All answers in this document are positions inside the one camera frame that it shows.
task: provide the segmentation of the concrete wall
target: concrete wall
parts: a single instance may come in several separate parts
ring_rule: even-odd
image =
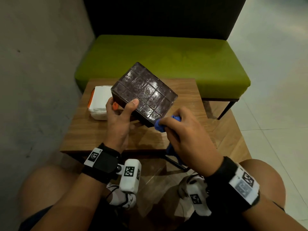
[[[0,29],[0,226],[17,230],[18,189],[61,143],[94,34],[82,0],[0,0]]]

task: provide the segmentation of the green seat cushion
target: green seat cushion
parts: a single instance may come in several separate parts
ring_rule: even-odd
[[[227,41],[178,37],[101,35],[75,78],[84,90],[90,78],[120,78],[135,62],[158,78],[195,78],[202,98],[238,99],[250,86]]]

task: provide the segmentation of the white tissue stack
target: white tissue stack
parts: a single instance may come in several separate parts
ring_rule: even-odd
[[[95,120],[107,120],[106,103],[111,94],[112,86],[96,86],[89,106],[89,112]]]

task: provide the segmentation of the wooden table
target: wooden table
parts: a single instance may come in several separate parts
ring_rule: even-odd
[[[87,108],[90,94],[95,86],[114,85],[117,79],[91,79],[83,93],[76,114],[73,117],[68,132],[64,137],[60,151],[76,159],[76,156],[86,156],[102,143],[106,135],[107,122],[94,120]],[[181,106],[189,108],[199,122],[206,127],[207,116],[194,79],[163,79],[175,93],[178,94],[174,105],[166,116],[171,115]],[[166,133],[160,133],[145,126],[130,132],[126,151],[165,150],[169,144]]]

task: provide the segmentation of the black bench leg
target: black bench leg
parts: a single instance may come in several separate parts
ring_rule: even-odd
[[[221,113],[221,115],[219,116],[219,118],[217,118],[218,120],[220,120],[222,118],[223,115],[226,114],[226,112],[228,112],[228,110],[235,104],[235,101],[230,101],[229,104],[227,105],[227,107],[225,108],[225,110]]]

